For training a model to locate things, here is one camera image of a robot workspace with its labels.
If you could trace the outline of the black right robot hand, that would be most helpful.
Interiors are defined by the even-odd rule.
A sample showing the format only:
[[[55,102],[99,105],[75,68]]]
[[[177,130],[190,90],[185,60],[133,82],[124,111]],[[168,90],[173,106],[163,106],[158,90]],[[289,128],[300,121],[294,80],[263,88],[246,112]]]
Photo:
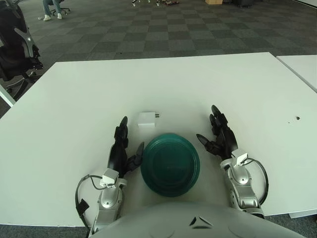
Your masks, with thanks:
[[[220,156],[223,160],[229,159],[232,152],[238,149],[235,135],[228,126],[225,115],[215,105],[212,105],[211,111],[209,118],[216,141],[210,141],[201,134],[196,134],[196,137],[203,144],[206,151]]]

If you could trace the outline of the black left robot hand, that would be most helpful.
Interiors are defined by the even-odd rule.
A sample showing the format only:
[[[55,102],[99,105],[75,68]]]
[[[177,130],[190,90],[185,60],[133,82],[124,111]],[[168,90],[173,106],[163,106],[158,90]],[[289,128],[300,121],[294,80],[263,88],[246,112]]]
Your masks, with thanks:
[[[123,179],[124,176],[138,167],[143,162],[144,142],[137,148],[136,154],[128,158],[126,148],[128,147],[128,117],[124,116],[120,125],[116,127],[114,133],[115,142],[111,147],[107,167],[117,171],[118,177]]]

